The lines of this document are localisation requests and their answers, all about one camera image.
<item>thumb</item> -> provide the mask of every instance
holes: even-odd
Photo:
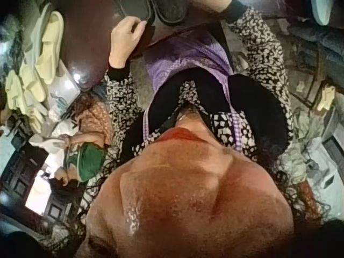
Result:
[[[146,25],[147,25],[147,22],[144,20],[144,21],[141,21],[141,22],[136,26],[135,31],[133,32],[133,37],[134,37],[134,39],[137,39],[137,40],[140,40],[140,39],[141,39],[142,34],[143,34],[144,31],[145,31]]]

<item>black cuff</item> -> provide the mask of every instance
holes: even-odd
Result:
[[[108,75],[109,79],[112,81],[122,81],[125,78],[129,77],[129,73],[130,73],[130,62],[129,61],[127,61],[125,63],[125,67],[122,69],[116,69],[116,68],[112,68],[110,66],[109,70],[107,71],[107,75]]]
[[[232,0],[230,5],[221,13],[228,23],[235,23],[246,12],[247,6],[238,0]]]

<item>table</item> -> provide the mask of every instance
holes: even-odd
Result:
[[[285,17],[286,1],[295,0],[242,0],[262,11],[266,17]],[[64,17],[64,35],[61,59],[82,90],[98,83],[108,68],[110,33],[121,19],[113,0],[55,0],[52,1]],[[157,18],[146,30],[133,57],[147,47],[176,33],[214,21],[218,17],[197,8],[190,8],[183,25],[168,27]]]

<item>finger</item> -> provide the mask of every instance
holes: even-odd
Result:
[[[120,21],[121,27],[129,31],[132,30],[135,24],[140,23],[140,22],[141,22],[140,18],[134,17],[134,16],[127,16],[123,20]]]
[[[140,40],[142,37],[142,34],[145,32],[147,22],[141,21],[135,28],[135,31],[133,32],[134,39]]]

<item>dark brown table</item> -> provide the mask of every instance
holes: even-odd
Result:
[[[59,0],[55,1],[64,17],[64,35],[61,59],[83,90],[98,83],[108,68],[110,33],[121,19],[113,0]],[[263,12],[266,17],[285,17],[288,5],[285,0],[242,0]],[[192,8],[183,25],[168,27],[157,18],[147,28],[133,57],[147,47],[176,33],[218,19],[214,14]]]

